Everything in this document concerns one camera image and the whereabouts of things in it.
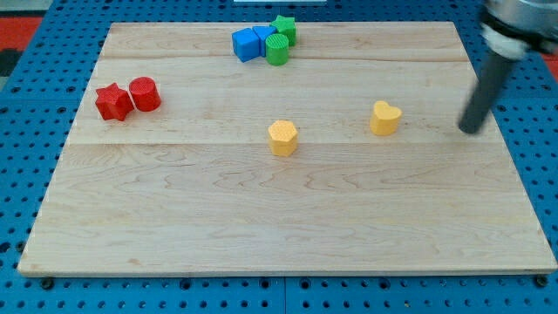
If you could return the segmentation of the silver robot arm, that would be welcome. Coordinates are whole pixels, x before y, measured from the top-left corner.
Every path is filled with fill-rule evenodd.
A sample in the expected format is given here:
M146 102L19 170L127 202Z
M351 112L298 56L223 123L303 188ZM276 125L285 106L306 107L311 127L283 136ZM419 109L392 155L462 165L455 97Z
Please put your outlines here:
M458 128L467 134L481 130L515 65L529 51L557 53L557 0L486 0L480 26L488 52L459 116Z

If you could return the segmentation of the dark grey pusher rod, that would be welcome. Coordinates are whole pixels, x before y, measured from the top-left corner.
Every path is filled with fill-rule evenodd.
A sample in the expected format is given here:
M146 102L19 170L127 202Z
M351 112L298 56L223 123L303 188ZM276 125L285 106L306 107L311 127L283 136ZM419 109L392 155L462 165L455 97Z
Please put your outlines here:
M513 59L488 52L478 82L459 117L461 132L476 134L480 131L514 66Z

